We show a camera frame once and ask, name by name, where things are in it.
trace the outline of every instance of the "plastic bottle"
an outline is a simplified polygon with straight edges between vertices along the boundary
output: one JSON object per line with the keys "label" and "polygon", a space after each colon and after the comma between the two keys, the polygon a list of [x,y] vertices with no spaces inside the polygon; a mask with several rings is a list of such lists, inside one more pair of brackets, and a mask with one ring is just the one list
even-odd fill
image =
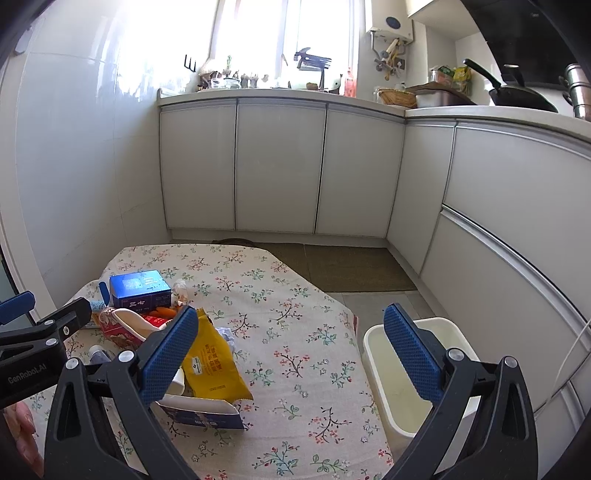
{"label": "plastic bottle", "polygon": [[354,98],[357,94],[357,82],[353,78],[353,69],[347,69],[347,76],[345,78],[345,96]]}
{"label": "plastic bottle", "polygon": [[88,356],[90,357],[90,364],[105,364],[111,361],[107,351],[100,345],[93,345],[88,349]]}

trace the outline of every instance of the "stainless steel pot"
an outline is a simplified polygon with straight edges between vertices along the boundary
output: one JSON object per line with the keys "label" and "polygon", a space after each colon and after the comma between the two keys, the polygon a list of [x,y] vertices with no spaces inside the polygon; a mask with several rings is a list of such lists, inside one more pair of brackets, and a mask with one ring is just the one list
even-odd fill
{"label": "stainless steel pot", "polygon": [[568,95],[564,93],[564,98],[573,106],[575,117],[591,122],[591,83],[581,65],[568,65],[564,71],[564,80],[569,90]]}

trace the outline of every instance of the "range hood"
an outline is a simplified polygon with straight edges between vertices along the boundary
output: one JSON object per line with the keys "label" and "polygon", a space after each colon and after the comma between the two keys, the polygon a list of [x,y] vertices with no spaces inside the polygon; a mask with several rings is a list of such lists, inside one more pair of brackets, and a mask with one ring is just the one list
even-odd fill
{"label": "range hood", "polygon": [[560,88],[558,76],[576,63],[556,29],[528,0],[462,0],[501,68],[503,80],[515,83],[504,64],[521,67],[527,85]]}

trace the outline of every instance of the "cable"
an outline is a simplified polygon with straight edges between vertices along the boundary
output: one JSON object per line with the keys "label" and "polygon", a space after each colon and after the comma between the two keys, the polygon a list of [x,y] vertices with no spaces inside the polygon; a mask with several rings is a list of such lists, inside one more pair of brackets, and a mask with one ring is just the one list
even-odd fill
{"label": "cable", "polygon": [[562,361],[562,365],[560,365],[560,368],[558,369],[558,373],[556,374],[556,378],[554,379],[554,384],[552,385],[552,388],[550,389],[550,393],[548,394],[548,398],[546,399],[546,401],[542,404],[542,406],[538,410],[538,415],[540,415],[544,411],[544,409],[546,408],[546,405],[548,403],[550,403],[550,400],[552,400],[552,395],[554,394],[554,389],[556,388],[556,384],[558,383],[558,379],[560,378],[560,374],[562,373],[562,369],[564,368],[566,361],[569,359],[570,354],[573,353],[574,347],[577,345],[577,343],[579,343],[579,340],[581,340],[581,337],[583,336],[585,330],[587,330],[589,325],[591,325],[591,318],[585,324],[585,326],[583,327],[583,330],[581,330],[581,332],[577,336],[577,339],[574,341],[573,345],[570,347],[569,352],[564,357],[564,360]]}

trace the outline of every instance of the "water heater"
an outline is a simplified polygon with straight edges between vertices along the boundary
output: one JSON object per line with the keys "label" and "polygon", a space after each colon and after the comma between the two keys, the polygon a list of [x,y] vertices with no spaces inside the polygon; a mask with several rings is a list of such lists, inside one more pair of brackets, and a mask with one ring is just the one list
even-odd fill
{"label": "water heater", "polygon": [[413,40],[413,21],[407,13],[405,0],[365,0],[366,31],[387,40]]}

